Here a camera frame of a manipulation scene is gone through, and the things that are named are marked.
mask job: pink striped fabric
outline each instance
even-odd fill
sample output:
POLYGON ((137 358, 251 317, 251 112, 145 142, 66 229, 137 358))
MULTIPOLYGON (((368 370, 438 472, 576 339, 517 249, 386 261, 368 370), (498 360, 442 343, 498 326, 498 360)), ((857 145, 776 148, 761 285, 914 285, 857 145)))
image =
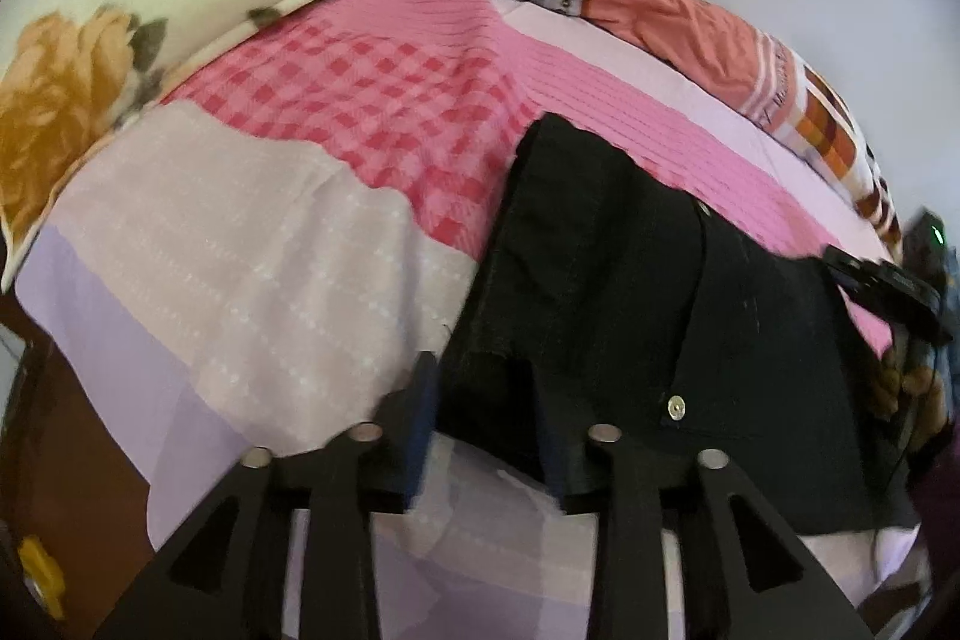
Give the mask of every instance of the pink striped fabric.
MULTIPOLYGON (((511 28, 490 0, 325 1, 240 44, 172 98, 248 134, 323 145, 368 186, 402 191, 424 232, 474 259, 512 150, 546 110, 774 252, 836 244, 767 172, 680 112, 511 28)), ((854 317, 875 347, 887 341, 874 319, 854 317)))

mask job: folded clothes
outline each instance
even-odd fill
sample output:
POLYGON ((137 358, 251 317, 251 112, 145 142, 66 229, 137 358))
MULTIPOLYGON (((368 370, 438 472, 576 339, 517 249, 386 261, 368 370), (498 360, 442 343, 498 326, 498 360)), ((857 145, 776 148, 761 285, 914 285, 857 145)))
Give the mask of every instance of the folded clothes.
POLYGON ((899 261, 901 226, 859 124, 800 55, 703 0, 527 0, 579 15, 675 68, 803 159, 899 261))
POLYGON ((443 355, 439 428, 539 479, 536 372, 652 448, 727 451, 798 533, 912 527, 858 402, 876 362, 819 259, 764 250, 547 114, 443 355))

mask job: brown floor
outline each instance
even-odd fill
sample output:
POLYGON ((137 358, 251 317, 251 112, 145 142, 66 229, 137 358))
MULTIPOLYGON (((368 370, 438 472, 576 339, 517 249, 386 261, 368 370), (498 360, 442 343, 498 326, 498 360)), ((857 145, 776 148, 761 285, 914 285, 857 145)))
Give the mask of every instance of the brown floor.
POLYGON ((86 640, 152 555, 147 482, 10 295, 0 297, 0 322, 35 344, 0 440, 0 517, 17 540, 37 535, 64 570, 62 634, 86 640))

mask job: bed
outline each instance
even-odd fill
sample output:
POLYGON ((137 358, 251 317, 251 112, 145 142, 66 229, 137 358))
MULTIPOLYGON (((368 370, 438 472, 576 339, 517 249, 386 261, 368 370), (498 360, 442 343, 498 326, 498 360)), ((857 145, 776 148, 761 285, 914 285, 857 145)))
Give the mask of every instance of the bed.
MULTIPOLYGON (((416 352, 443 351, 512 150, 544 111, 774 252, 888 257, 776 140, 585 20, 518 0, 296 6, 142 102, 69 178, 16 278, 150 483, 155 547, 248 447, 319 447, 416 352)), ((853 316, 881 349, 888 330, 853 316)), ((304 517, 296 528, 302 543, 304 517)), ((805 542, 859 603, 916 533, 805 542)), ((594 535, 592 518, 437 435, 416 509, 376 520, 384 636, 582 637, 594 535)), ((666 551, 679 637, 675 542, 666 551)), ((291 636, 297 566, 295 546, 291 636)))

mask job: black garment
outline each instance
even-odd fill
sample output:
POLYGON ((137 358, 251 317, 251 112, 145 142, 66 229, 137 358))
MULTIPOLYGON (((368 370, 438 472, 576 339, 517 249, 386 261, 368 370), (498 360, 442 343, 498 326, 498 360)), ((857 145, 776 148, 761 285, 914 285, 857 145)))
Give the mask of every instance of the black garment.
POLYGON ((854 400, 874 362, 819 260, 769 253, 548 114, 443 355, 439 427, 539 479, 536 367, 653 448, 727 451, 798 533, 914 525, 854 400))

